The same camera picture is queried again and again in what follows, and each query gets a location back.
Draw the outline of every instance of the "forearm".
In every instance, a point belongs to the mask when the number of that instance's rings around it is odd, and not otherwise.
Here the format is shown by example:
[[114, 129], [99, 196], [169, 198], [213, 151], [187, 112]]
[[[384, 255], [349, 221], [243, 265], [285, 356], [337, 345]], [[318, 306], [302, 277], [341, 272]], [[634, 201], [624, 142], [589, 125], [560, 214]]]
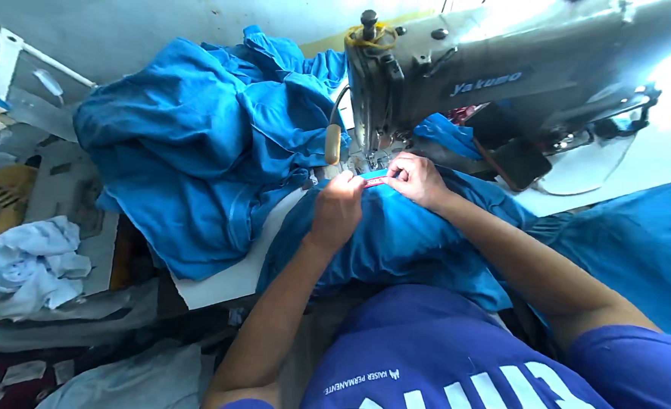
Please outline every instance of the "forearm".
[[304, 240], [250, 312], [212, 378], [210, 389], [229, 391], [275, 381], [310, 294], [331, 257], [332, 253]]
[[570, 341], [599, 324], [655, 328], [636, 307], [558, 252], [459, 197], [435, 211], [457, 227], [507, 282]]

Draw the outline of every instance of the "hand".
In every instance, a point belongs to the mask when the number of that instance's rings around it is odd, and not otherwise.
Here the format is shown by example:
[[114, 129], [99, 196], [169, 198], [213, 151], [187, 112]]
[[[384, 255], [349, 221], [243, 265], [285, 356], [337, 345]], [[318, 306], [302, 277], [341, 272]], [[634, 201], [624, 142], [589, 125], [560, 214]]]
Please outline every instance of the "hand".
[[361, 192], [366, 181], [346, 170], [334, 177], [315, 201], [315, 217], [304, 242], [335, 254], [361, 221]]
[[385, 184], [417, 205], [437, 211], [439, 205], [449, 201], [454, 193], [447, 189], [442, 176], [427, 158], [401, 152], [389, 163]]

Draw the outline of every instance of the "person's left hand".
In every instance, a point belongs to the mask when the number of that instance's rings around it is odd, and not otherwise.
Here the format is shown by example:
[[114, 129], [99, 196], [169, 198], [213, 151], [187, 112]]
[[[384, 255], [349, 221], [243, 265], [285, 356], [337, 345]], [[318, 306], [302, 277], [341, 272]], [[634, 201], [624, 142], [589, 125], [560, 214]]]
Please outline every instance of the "person's left hand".
[[335, 254], [351, 238], [361, 221], [361, 192], [366, 181], [346, 170], [334, 177], [315, 201], [315, 217], [308, 242]]

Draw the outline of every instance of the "industrial sewing machine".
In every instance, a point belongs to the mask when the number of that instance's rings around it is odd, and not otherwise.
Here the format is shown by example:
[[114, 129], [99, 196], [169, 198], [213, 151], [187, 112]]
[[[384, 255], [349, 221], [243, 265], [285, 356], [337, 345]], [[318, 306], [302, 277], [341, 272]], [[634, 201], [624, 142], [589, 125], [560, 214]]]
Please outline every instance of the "industrial sewing machine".
[[[345, 39], [360, 148], [349, 167], [381, 169], [408, 150], [467, 173], [492, 168], [524, 190], [551, 170], [545, 156], [647, 126], [671, 0], [481, 3], [394, 28], [362, 14]], [[478, 107], [465, 125], [485, 161], [413, 137], [430, 114], [467, 106]], [[627, 113], [624, 126], [611, 120]]]

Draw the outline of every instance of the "wall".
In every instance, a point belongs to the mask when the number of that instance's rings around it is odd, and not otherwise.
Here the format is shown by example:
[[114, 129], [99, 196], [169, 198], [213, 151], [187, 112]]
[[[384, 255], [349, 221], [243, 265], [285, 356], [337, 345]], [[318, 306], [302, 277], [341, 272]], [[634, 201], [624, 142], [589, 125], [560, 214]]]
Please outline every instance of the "wall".
[[[0, 24], [105, 84], [139, 70], [177, 36], [237, 44], [245, 26], [259, 24], [269, 35], [305, 44], [305, 53], [312, 55], [342, 44], [340, 34], [359, 23], [364, 9], [375, 9], [382, 20], [403, 20], [440, 11], [442, 5], [443, 0], [0, 0]], [[31, 91], [35, 64], [26, 58], [17, 77]], [[64, 88], [69, 95], [71, 89], [85, 92], [67, 81]]]

